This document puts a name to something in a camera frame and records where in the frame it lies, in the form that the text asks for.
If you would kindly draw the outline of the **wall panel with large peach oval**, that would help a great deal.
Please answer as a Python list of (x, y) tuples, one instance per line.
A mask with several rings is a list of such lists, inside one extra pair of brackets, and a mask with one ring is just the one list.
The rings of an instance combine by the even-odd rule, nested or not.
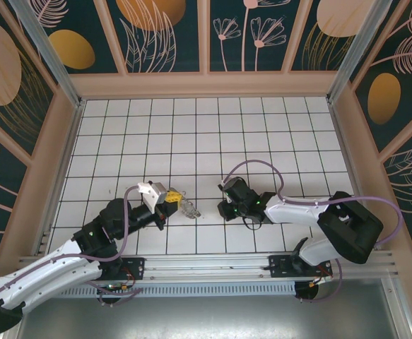
[(57, 98), (42, 62), (0, 11), (0, 141), (33, 160)]

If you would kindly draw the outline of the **wall panel with two flowers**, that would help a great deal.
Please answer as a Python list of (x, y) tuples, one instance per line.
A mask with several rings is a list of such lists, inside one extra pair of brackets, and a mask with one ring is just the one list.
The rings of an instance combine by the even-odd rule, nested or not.
[(280, 71), (300, 0), (210, 0), (211, 72)]

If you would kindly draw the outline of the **wall panel with orange circle and leaves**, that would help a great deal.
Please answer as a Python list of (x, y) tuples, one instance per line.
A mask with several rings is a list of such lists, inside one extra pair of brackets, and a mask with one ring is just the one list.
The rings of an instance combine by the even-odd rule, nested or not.
[(106, 0), (128, 73), (200, 71), (198, 0)]

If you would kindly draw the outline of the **aluminium side rail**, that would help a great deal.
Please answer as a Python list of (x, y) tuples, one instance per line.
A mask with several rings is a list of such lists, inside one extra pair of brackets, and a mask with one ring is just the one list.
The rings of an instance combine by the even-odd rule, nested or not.
[(69, 161), (73, 150), (73, 145), (76, 140), (78, 128), (81, 122), (81, 117), (85, 107), (85, 100), (80, 99), (79, 103), (73, 110), (73, 115), (66, 132), (66, 138), (61, 149), (61, 156), (57, 170), (55, 172), (54, 181), (50, 190), (50, 195), (47, 200), (44, 213), (40, 223), (39, 234), (37, 237), (38, 244), (46, 237), (47, 232), (50, 232), (56, 215), (58, 202), (61, 196), (61, 191), (64, 187), (64, 180), (68, 171)]
[(343, 146), (343, 156), (350, 171), (350, 179), (356, 196), (364, 196), (361, 169), (363, 168), (362, 147), (365, 145), (366, 132), (363, 127), (360, 109), (354, 103), (332, 102), (330, 112), (338, 131), (339, 143)]

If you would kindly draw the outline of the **grey metal sheet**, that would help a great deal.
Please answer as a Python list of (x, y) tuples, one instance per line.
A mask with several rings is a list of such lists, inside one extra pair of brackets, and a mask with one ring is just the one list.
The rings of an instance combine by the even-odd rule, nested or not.
[(347, 280), (331, 299), (140, 297), (119, 307), (52, 299), (0, 339), (412, 339), (392, 281)]

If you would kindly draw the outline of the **wall panel with orange oval and ferns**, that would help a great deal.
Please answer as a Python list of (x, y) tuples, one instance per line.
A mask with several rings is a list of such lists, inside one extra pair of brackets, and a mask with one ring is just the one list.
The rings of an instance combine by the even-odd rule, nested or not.
[(381, 153), (412, 122), (412, 0), (389, 32), (355, 89)]

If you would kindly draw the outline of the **aluminium corner post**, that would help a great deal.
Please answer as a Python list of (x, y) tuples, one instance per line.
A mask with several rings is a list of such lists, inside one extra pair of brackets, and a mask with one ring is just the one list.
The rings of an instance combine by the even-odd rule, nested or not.
[(20, 19), (23, 27), (28, 32), (31, 40), (35, 43), (42, 58), (46, 61), (48, 68), (58, 81), (58, 84), (61, 86), (61, 89), (66, 94), (69, 101), (75, 108), (79, 108), (81, 105), (81, 98), (69, 78), (67, 70), (49, 41), (45, 30), (35, 17), (30, 4), (28, 4), (26, 0), (8, 0), (8, 2), (16, 13), (17, 18)]
[(334, 77), (334, 81), (326, 94), (327, 102), (333, 105), (347, 85), (358, 62), (368, 49), (384, 18), (387, 16), (393, 0), (375, 0), (365, 16), (358, 33), (353, 39), (347, 54)]

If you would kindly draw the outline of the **wall panel with peach oval and gold fronds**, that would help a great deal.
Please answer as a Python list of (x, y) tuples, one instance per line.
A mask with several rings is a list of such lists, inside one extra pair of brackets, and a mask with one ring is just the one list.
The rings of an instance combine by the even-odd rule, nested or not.
[(292, 71), (336, 71), (373, 0), (312, 0)]

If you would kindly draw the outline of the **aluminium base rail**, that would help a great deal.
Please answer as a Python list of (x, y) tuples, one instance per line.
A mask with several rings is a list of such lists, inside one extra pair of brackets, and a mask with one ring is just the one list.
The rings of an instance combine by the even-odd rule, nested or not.
[[(123, 258), (145, 258), (144, 282), (218, 282), (268, 280), (269, 257), (289, 255), (289, 252), (247, 253), (247, 254), (180, 254), (180, 255), (137, 255)], [(394, 257), (389, 251), (374, 251), (364, 264), (352, 263), (344, 258), (331, 259), (311, 267), (310, 274), (278, 280), (307, 280), (320, 276), (324, 271), (345, 279), (394, 278), (399, 274)]]

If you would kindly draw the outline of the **wall panel with small orange oval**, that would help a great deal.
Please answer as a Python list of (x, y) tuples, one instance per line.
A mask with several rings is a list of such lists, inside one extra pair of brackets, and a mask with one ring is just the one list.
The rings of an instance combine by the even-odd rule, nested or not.
[(116, 73), (94, 0), (26, 0), (70, 74)]

